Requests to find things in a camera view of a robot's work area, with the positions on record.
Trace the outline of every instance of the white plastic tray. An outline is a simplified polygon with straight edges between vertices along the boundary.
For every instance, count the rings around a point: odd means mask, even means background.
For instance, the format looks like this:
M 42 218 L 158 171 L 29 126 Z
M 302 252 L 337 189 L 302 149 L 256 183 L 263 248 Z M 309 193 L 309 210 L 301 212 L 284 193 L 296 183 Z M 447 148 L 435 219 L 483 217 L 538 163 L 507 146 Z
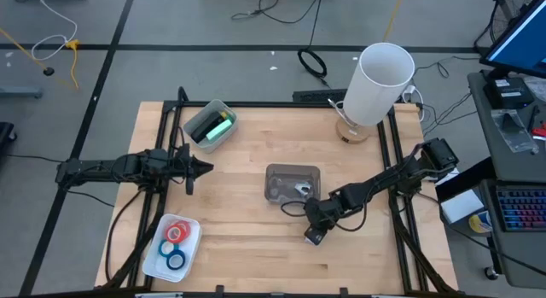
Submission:
M 180 250 L 186 255 L 186 264 L 179 270 L 173 271 L 167 267 L 166 258 L 161 256 L 159 252 L 160 243 L 165 239 L 165 231 L 167 227 L 174 224 L 176 221 L 185 220 L 188 221 L 191 228 L 189 237 L 184 239 L 183 242 L 178 244 Z M 142 265 L 142 271 L 150 277 L 164 279 L 169 282 L 177 283 L 182 281 L 191 269 L 194 263 L 197 248 L 199 247 L 199 241 L 201 240 L 201 226 L 199 222 L 188 219 L 174 214 L 167 213 L 161 217 L 160 224 L 154 234 L 154 240 L 146 254 L 144 259 L 144 265 Z

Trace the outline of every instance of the white cylinder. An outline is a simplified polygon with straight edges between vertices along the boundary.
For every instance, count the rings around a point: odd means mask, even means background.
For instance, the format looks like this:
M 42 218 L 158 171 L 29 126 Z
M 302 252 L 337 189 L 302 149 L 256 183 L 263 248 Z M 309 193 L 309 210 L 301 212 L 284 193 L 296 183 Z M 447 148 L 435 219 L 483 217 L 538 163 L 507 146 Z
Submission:
M 367 47 L 358 60 L 343 109 L 349 120 L 372 126 L 383 120 L 415 71 L 411 55 L 402 47 L 378 43 Z

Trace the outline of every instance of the wooden tabletop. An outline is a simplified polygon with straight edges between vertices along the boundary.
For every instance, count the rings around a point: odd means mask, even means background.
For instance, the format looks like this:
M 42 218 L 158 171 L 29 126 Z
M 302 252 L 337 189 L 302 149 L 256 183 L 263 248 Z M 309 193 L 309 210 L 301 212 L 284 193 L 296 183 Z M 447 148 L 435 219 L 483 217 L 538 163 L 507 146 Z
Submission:
M 409 104 L 395 107 L 407 155 L 423 140 L 417 108 Z M 162 102 L 141 104 L 131 153 L 154 147 L 161 108 Z M 181 125 L 199 110 L 184 108 Z M 338 115 L 331 108 L 234 111 L 239 128 L 218 149 L 207 155 L 191 145 L 192 154 L 214 164 L 212 172 L 195 181 L 194 195 L 186 196 L 183 185 L 169 187 L 166 213 L 198 220 L 203 234 L 190 274 L 180 283 L 155 279 L 153 290 L 211 292 L 222 284 L 226 292 L 337 294 L 340 287 L 347 287 L 351 294 L 402 294 L 385 191 L 369 203 L 368 218 L 360 231 L 336 228 L 318 247 L 304 242 L 304 231 L 309 226 L 305 217 L 288 217 L 264 199 L 265 168 L 271 163 L 317 166 L 323 199 L 344 184 L 361 182 L 382 172 L 377 129 L 363 143 L 347 144 L 336 136 Z M 386 134 L 395 163 L 388 121 Z M 113 217 L 136 191 L 134 184 L 120 186 Z M 423 184 L 423 193 L 436 196 L 429 183 Z M 113 232 L 111 273 L 123 264 L 135 245 L 143 198 L 140 196 L 126 209 Z M 420 197 L 415 197 L 413 203 L 423 253 L 447 284 L 457 288 L 437 205 Z M 358 213 L 340 223 L 353 227 L 361 218 Z M 415 262 L 409 251 L 407 254 L 416 289 Z M 96 284 L 105 281 L 103 255 Z M 142 281 L 141 268 L 138 282 Z

